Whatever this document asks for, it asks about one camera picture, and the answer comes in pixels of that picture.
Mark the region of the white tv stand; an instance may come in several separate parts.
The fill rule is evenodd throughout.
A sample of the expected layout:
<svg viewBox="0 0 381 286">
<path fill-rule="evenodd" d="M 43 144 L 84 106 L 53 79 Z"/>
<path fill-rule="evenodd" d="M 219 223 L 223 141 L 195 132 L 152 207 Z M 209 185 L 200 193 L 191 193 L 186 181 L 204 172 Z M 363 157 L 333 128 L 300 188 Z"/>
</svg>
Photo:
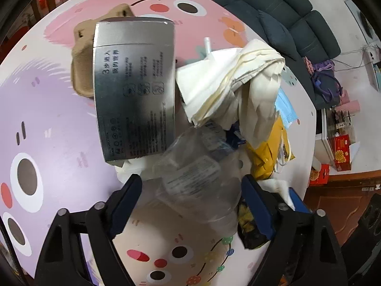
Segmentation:
<svg viewBox="0 0 381 286">
<path fill-rule="evenodd" d="M 316 135 L 314 157 L 322 164 L 335 166 L 335 152 L 333 138 L 336 129 L 331 108 L 324 108 L 316 112 Z"/>
</svg>

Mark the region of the beige paper bag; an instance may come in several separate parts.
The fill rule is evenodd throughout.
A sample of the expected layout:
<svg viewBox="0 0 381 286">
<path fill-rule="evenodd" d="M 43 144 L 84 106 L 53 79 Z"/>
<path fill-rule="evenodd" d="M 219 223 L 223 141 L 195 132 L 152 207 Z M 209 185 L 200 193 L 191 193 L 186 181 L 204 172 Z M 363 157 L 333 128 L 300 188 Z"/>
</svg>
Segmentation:
<svg viewBox="0 0 381 286">
<path fill-rule="evenodd" d="M 267 141 L 278 117 L 275 101 L 285 59 L 253 39 L 243 48 L 215 50 L 203 60 L 176 70 L 176 83 L 190 123 L 212 120 L 224 130 L 239 124 L 253 147 Z"/>
</svg>

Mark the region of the blue face mask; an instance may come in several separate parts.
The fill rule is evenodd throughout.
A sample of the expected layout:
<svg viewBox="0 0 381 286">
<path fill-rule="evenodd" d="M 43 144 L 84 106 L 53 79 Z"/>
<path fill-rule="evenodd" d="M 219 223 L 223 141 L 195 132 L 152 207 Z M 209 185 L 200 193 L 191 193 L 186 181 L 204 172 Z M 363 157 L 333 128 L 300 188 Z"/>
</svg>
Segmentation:
<svg viewBox="0 0 381 286">
<path fill-rule="evenodd" d="M 296 111 L 294 110 L 289 98 L 282 88 L 279 88 L 275 101 L 276 110 L 279 112 L 283 125 L 288 129 L 295 121 L 298 120 Z"/>
</svg>

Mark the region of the silver grey carton box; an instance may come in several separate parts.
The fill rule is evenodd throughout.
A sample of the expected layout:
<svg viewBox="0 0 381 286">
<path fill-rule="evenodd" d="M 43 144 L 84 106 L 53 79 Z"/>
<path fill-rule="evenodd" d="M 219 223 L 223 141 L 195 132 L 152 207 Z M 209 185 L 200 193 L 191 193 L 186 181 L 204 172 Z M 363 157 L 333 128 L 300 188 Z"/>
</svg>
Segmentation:
<svg viewBox="0 0 381 286">
<path fill-rule="evenodd" d="M 95 26 L 93 88 L 104 160 L 165 152 L 175 132 L 175 30 L 169 19 L 113 17 Z"/>
</svg>

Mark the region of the red gift box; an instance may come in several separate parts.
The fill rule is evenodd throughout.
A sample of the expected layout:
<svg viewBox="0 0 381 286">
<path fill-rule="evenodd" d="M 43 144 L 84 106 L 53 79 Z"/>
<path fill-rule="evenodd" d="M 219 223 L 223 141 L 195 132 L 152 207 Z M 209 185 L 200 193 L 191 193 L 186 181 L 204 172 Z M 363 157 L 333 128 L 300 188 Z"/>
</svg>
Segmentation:
<svg viewBox="0 0 381 286">
<path fill-rule="evenodd" d="M 351 141 L 348 134 L 334 136 L 330 139 L 333 160 L 338 172 L 351 170 Z"/>
</svg>

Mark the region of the yellow mailer bag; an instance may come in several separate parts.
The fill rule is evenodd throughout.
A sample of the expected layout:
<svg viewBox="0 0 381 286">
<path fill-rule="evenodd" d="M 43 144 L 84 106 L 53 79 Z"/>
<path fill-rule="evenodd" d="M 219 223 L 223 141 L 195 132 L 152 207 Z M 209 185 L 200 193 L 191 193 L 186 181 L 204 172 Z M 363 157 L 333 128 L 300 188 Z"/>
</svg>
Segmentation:
<svg viewBox="0 0 381 286">
<path fill-rule="evenodd" d="M 275 121 L 268 140 L 258 148 L 247 143 L 246 152 L 251 161 L 251 175 L 256 180 L 269 179 L 273 172 L 279 173 L 280 167 L 293 160 L 295 156 L 281 117 Z"/>
</svg>

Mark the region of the clear plastic bottle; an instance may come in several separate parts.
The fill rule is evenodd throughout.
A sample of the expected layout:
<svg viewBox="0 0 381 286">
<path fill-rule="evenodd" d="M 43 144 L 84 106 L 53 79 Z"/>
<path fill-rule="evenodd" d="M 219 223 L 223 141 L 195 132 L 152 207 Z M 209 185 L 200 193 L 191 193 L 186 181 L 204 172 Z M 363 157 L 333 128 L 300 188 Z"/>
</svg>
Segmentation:
<svg viewBox="0 0 381 286">
<path fill-rule="evenodd" d="M 200 223 L 228 216 L 241 197 L 238 151 L 213 121 L 176 138 L 153 172 L 160 178 L 158 199 Z"/>
</svg>

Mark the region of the white tissue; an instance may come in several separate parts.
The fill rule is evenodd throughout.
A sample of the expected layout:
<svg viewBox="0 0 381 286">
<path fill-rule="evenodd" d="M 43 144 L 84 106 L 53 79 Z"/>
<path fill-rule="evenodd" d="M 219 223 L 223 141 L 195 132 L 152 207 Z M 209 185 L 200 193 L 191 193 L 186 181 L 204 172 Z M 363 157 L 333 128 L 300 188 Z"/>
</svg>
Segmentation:
<svg viewBox="0 0 381 286">
<path fill-rule="evenodd" d="M 286 181 L 280 179 L 265 179 L 258 180 L 258 184 L 264 191 L 279 194 L 284 202 L 292 208 L 292 210 L 295 210 L 295 205 L 289 193 L 289 185 Z"/>
</svg>

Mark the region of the black yellow wrapper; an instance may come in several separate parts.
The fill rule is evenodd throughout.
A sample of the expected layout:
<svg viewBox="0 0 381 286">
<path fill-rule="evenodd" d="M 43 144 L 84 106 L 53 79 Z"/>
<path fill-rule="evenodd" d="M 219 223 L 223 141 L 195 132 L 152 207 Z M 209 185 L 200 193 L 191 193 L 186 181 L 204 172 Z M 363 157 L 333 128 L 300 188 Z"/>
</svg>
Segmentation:
<svg viewBox="0 0 381 286">
<path fill-rule="evenodd" d="M 265 245 L 268 239 L 261 234 L 250 208 L 243 197 L 238 203 L 238 236 L 245 249 L 254 250 Z"/>
</svg>

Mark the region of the brown pulp egg tray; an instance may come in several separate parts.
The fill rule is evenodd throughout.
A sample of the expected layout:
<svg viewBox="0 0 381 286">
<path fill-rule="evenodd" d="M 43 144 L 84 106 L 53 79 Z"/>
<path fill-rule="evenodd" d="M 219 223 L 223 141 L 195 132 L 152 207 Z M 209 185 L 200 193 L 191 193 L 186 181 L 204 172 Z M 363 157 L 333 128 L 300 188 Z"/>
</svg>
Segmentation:
<svg viewBox="0 0 381 286">
<path fill-rule="evenodd" d="M 71 82 L 75 92 L 83 97 L 92 98 L 93 88 L 93 44 L 95 26 L 99 21 L 113 17 L 132 17 L 128 4 L 120 4 L 96 19 L 82 21 L 74 28 L 75 44 L 72 49 Z"/>
</svg>

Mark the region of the dark green sofa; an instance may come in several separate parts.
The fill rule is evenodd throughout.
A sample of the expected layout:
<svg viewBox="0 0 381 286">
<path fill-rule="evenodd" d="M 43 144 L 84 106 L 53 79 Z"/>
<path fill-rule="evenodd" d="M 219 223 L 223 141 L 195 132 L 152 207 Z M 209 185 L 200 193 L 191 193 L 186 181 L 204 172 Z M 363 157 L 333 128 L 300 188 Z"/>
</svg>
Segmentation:
<svg viewBox="0 0 381 286">
<path fill-rule="evenodd" d="M 286 60 L 315 109 L 336 106 L 326 103 L 314 90 L 306 61 L 332 60 L 340 53 L 333 32 L 309 0 L 213 0 L 254 30 Z"/>
</svg>

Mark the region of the purple backpack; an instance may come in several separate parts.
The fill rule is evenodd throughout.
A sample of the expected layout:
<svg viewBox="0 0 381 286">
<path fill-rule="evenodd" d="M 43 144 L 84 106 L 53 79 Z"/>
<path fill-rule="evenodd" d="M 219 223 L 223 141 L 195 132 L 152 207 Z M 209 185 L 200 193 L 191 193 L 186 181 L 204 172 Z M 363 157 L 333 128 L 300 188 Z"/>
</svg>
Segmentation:
<svg viewBox="0 0 381 286">
<path fill-rule="evenodd" d="M 317 92 L 326 103 L 337 102 L 342 96 L 342 85 L 335 77 L 335 64 L 332 60 L 313 64 L 311 81 Z"/>
</svg>

